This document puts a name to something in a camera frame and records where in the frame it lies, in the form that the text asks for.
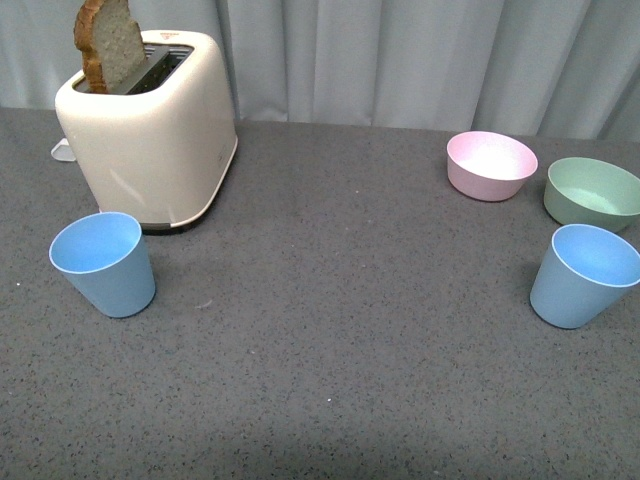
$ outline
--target blue cup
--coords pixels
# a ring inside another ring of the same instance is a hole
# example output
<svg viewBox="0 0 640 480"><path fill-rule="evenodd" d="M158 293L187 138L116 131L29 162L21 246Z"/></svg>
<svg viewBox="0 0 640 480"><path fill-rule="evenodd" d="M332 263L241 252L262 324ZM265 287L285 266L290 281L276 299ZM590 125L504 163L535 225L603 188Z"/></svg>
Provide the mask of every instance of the blue cup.
<svg viewBox="0 0 640 480"><path fill-rule="evenodd" d="M640 283L640 254L608 230L572 224L555 231L531 289L531 306L560 328L585 325Z"/></svg>
<svg viewBox="0 0 640 480"><path fill-rule="evenodd" d="M109 317L138 313L155 295L142 228L125 213L96 213L73 222L51 243L49 259Z"/></svg>

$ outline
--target gray countertop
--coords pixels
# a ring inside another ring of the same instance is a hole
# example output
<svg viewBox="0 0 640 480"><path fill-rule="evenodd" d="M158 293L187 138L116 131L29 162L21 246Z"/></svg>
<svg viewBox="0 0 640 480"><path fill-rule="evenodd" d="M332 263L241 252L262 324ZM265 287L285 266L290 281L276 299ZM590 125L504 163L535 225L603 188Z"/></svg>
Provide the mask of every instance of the gray countertop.
<svg viewBox="0 0 640 480"><path fill-rule="evenodd" d="M452 133L237 133L203 221L146 236L152 304L113 320L49 264L97 211L54 112L0 109L0 477L640 477L640 289L573 331L528 302L547 167L640 175L640 144L522 137L538 172L483 203L447 180Z"/></svg>

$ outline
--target white toaster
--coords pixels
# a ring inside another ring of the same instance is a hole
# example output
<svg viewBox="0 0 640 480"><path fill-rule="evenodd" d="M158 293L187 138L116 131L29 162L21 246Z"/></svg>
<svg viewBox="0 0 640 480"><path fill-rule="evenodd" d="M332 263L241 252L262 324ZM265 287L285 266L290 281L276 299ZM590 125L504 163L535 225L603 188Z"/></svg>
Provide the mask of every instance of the white toaster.
<svg viewBox="0 0 640 480"><path fill-rule="evenodd" d="M101 211L182 227L211 205L238 145L220 49L202 33L142 32L147 62L110 94L82 71L56 94L69 146Z"/></svg>

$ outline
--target toast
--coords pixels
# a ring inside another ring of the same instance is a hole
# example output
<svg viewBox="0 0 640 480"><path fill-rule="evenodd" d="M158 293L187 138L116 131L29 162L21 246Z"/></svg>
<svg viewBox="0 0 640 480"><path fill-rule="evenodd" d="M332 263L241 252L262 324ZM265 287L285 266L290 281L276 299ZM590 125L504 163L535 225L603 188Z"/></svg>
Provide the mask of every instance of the toast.
<svg viewBox="0 0 640 480"><path fill-rule="evenodd" d="M128 0L86 0L76 17L74 43L92 93L110 93L146 61L140 26Z"/></svg>

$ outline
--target bowl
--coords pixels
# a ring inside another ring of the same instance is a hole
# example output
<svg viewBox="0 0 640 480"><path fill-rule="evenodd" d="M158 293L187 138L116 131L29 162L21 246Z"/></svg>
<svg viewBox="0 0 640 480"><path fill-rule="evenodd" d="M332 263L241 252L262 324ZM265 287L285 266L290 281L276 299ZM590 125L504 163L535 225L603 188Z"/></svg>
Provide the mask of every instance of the bowl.
<svg viewBox="0 0 640 480"><path fill-rule="evenodd" d="M640 216L640 179L601 160L556 160L547 173L544 206L558 223L586 223L611 232Z"/></svg>
<svg viewBox="0 0 640 480"><path fill-rule="evenodd" d="M538 169L538 159L529 147L499 133L460 133L449 140L447 153L451 184L487 202L511 198Z"/></svg>

